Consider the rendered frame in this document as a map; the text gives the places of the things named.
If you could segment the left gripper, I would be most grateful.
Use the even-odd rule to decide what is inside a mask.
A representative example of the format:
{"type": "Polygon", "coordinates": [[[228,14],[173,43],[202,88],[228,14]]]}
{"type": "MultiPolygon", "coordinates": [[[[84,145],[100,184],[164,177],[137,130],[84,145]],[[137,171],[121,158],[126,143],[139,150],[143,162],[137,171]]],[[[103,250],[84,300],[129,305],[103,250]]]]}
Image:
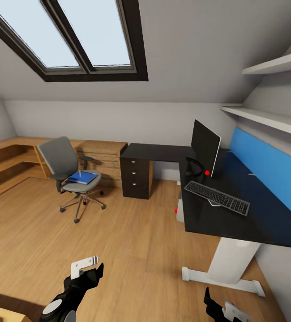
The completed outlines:
{"type": "Polygon", "coordinates": [[[67,277],[64,280],[64,288],[65,290],[69,287],[77,287],[81,291],[81,300],[83,299],[86,291],[88,289],[92,289],[97,287],[99,284],[99,279],[103,277],[103,267],[104,264],[101,263],[98,269],[93,268],[87,271],[84,271],[84,274],[75,279],[71,279],[71,276],[67,277]]]}

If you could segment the keyboard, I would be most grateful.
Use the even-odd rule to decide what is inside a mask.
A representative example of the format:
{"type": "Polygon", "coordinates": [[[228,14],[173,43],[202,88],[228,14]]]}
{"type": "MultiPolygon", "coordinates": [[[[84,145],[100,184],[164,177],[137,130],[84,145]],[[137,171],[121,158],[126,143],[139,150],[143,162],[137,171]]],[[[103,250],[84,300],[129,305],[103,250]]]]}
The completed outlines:
{"type": "Polygon", "coordinates": [[[220,204],[213,206],[224,206],[244,216],[247,216],[248,214],[250,203],[220,192],[215,188],[204,186],[200,183],[191,181],[184,189],[208,200],[211,200],[217,204],[220,204]]]}

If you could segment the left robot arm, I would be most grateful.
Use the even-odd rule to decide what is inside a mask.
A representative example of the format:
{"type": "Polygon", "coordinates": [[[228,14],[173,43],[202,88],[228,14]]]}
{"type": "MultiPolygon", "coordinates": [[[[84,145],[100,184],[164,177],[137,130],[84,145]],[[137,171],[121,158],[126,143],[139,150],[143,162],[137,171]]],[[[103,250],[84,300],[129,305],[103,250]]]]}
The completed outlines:
{"type": "Polygon", "coordinates": [[[64,280],[65,292],[57,295],[42,311],[38,322],[76,322],[76,311],[86,291],[97,287],[103,277],[104,264],[98,269],[82,269],[99,263],[93,256],[71,264],[71,276],[64,280]]]}

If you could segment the folder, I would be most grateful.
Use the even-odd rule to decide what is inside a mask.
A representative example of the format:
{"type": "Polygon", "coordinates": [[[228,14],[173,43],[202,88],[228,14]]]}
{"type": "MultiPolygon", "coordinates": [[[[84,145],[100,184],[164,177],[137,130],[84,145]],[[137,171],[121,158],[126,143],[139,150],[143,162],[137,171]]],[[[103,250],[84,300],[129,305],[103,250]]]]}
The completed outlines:
{"type": "Polygon", "coordinates": [[[88,184],[90,181],[92,181],[97,174],[88,173],[88,172],[81,172],[78,170],[75,174],[73,174],[71,177],[68,178],[69,181],[88,184]]]}

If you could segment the swivel chair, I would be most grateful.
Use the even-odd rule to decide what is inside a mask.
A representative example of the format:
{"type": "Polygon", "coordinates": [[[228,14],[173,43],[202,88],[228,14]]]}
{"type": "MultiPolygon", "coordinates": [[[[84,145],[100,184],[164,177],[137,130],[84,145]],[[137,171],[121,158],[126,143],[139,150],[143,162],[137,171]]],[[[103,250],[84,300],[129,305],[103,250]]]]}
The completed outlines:
{"type": "Polygon", "coordinates": [[[60,212],[64,211],[64,208],[62,208],[63,206],[68,205],[69,203],[80,199],[80,202],[77,208],[77,213],[74,219],[74,222],[76,223],[78,222],[77,214],[78,214],[80,205],[82,202],[83,202],[83,205],[86,205],[86,199],[89,199],[101,205],[102,209],[105,208],[102,203],[94,199],[91,199],[90,197],[87,197],[88,195],[98,191],[100,191],[100,194],[104,193],[103,191],[101,191],[101,189],[88,192],[99,183],[102,177],[102,174],[99,171],[93,170],[93,169],[86,169],[87,162],[92,161],[93,160],[92,157],[87,157],[87,156],[80,157],[81,160],[84,160],[84,169],[81,172],[97,174],[97,176],[88,184],[83,184],[83,183],[78,183],[78,182],[73,182],[68,180],[69,177],[71,177],[73,174],[78,172],[79,160],[75,153],[75,150],[74,150],[75,148],[72,147],[69,139],[66,136],[53,138],[53,140],[49,140],[44,143],[41,143],[40,145],[37,146],[37,148],[42,154],[44,161],[46,162],[47,166],[49,167],[52,173],[50,175],[51,179],[56,180],[56,187],[59,194],[63,194],[66,191],[72,194],[76,194],[74,199],[60,206],[60,212]]]}

